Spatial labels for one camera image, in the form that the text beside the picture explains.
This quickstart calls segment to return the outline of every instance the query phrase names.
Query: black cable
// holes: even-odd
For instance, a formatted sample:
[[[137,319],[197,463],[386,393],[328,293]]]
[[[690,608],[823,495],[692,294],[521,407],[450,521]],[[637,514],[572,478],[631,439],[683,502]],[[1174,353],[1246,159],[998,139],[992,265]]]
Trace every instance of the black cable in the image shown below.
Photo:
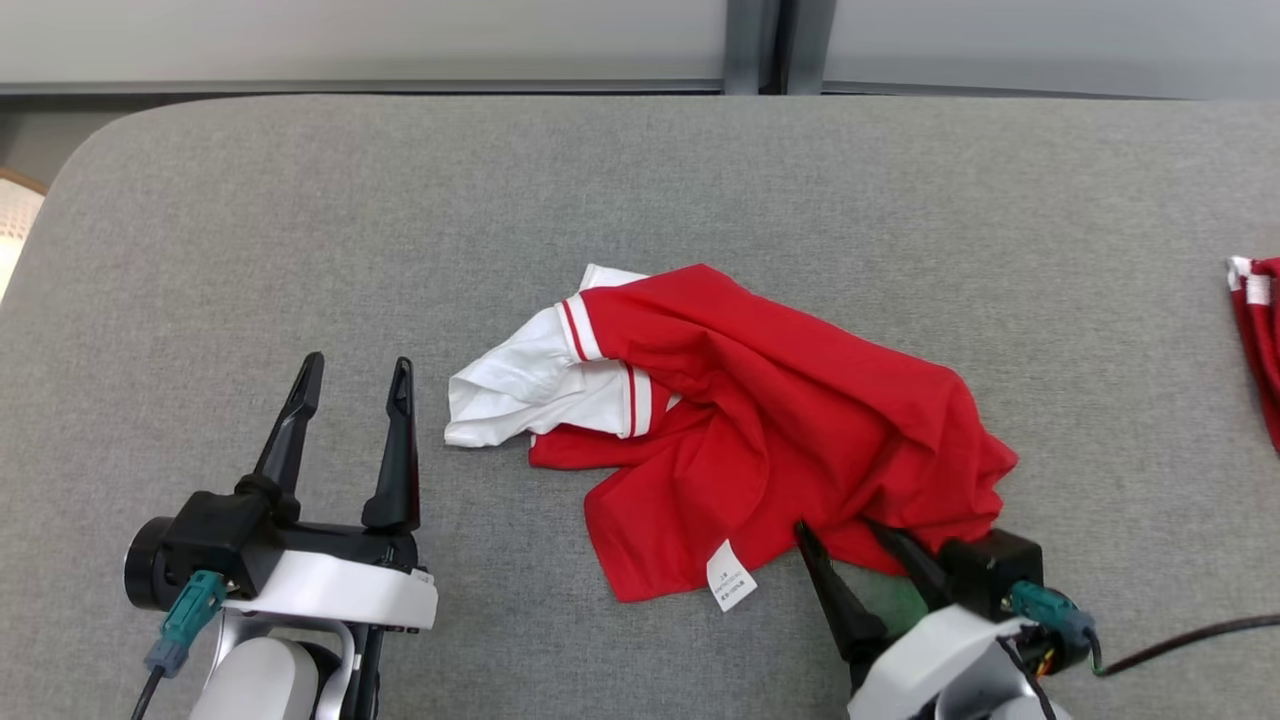
[[[1014,661],[1014,666],[1021,670],[1023,676],[1027,678],[1027,682],[1032,685],[1032,692],[1036,693],[1036,700],[1041,701],[1041,710],[1044,712],[1046,720],[1057,720],[1057,714],[1053,712],[1053,705],[1050,703],[1048,696],[1044,694],[1044,688],[1039,687],[1039,680],[1036,679],[1036,673],[1032,673],[1030,667],[1023,662],[1021,656],[1018,655],[1018,648],[1009,644],[1009,638],[996,638],[996,644],[1000,646],[1000,650],[1005,651],[1009,660]]]
[[[161,678],[164,678],[164,667],[157,665],[151,671],[151,676],[147,678],[147,684],[142,685],[142,694],[138,696],[138,703],[133,706],[133,715],[129,716],[129,720],[142,720],[142,716],[147,714],[151,696],[156,694],[156,685],[160,684]]]
[[[1240,618],[1239,620],[1228,620],[1226,623],[1217,623],[1216,625],[1207,625],[1198,630],[1192,630],[1189,633],[1183,633],[1169,638],[1162,643],[1153,644],[1147,650],[1140,650],[1124,660],[1112,662],[1111,665],[1102,665],[1102,642],[1098,641],[1097,633],[1092,629],[1084,630],[1084,634],[1089,638],[1089,647],[1093,652],[1093,674],[1098,678],[1110,678],[1119,673],[1142,665],[1148,660],[1155,660],[1166,652],[1172,652],[1180,647],[1189,646],[1194,642],[1204,641],[1217,635],[1225,635],[1228,633],[1236,633],[1240,630],[1252,630],[1253,628],[1267,628],[1271,625],[1280,625],[1280,615],[1258,615],[1256,618]]]

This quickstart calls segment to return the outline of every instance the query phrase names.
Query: white label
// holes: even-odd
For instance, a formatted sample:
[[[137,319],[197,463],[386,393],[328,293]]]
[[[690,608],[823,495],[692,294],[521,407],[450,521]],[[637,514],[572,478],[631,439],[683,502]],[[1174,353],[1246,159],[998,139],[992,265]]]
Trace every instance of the white label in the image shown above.
[[[721,610],[728,612],[731,607],[742,602],[742,598],[751,594],[756,588],[755,579],[742,568],[733,555],[733,548],[728,541],[716,551],[716,555],[707,561],[707,587],[712,588],[716,602]]]

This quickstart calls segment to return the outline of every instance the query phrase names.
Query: gray table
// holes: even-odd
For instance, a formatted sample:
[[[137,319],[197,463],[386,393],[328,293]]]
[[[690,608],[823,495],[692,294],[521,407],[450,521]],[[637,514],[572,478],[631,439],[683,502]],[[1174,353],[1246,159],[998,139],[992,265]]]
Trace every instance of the gray table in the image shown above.
[[[445,448],[445,378],[589,261],[707,261],[956,368],[1021,455],[1000,524],[1111,657],[1276,611],[1280,460],[1222,258],[1280,254],[1280,108],[1048,100],[218,100],[96,135],[0,305],[0,697],[122,717],[159,614],[120,557],[230,491],[303,354],[328,356],[300,498],[355,521],[385,382],[417,365],[436,628],[397,635],[385,716],[838,717],[847,674],[795,553],[727,615],[620,605],[581,519],[604,471]],[[901,623],[901,580],[842,568]],[[155,717],[189,707],[207,638]],[[1280,632],[1047,683],[1078,717],[1275,715]]]

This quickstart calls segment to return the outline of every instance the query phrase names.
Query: teal connector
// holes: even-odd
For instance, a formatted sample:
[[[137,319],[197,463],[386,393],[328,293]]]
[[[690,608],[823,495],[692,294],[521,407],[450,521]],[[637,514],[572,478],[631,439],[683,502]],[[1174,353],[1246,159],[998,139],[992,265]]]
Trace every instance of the teal connector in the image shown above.
[[[196,571],[160,624],[160,639],[151,646],[143,661],[147,670],[163,667],[165,678],[177,675],[187,662],[191,643],[218,615],[225,600],[227,585],[221,575],[209,570]]]
[[[1093,616],[1080,610],[1060,592],[1021,580],[1009,593],[1009,610],[1046,628],[1057,630],[1071,644],[1088,644]]]

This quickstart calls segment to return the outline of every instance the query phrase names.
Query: red cloth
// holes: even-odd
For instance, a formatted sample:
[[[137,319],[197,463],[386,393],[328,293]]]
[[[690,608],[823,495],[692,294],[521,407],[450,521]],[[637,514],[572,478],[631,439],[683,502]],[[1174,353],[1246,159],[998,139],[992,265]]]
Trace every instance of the red cloth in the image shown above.
[[[832,556],[901,568],[863,518],[937,550],[991,529],[1018,459],[983,429],[955,372],[751,295],[705,266],[588,290],[571,314],[585,360],[644,369],[684,400],[648,436],[561,425],[544,468],[621,466],[586,496],[586,525],[618,600],[707,585],[724,539],[753,570],[804,518]]]
[[[1262,418],[1271,445],[1280,452],[1280,314],[1272,301],[1272,279],[1280,272],[1280,258],[1230,261],[1231,305],[1244,345],[1244,357],[1258,386]]]

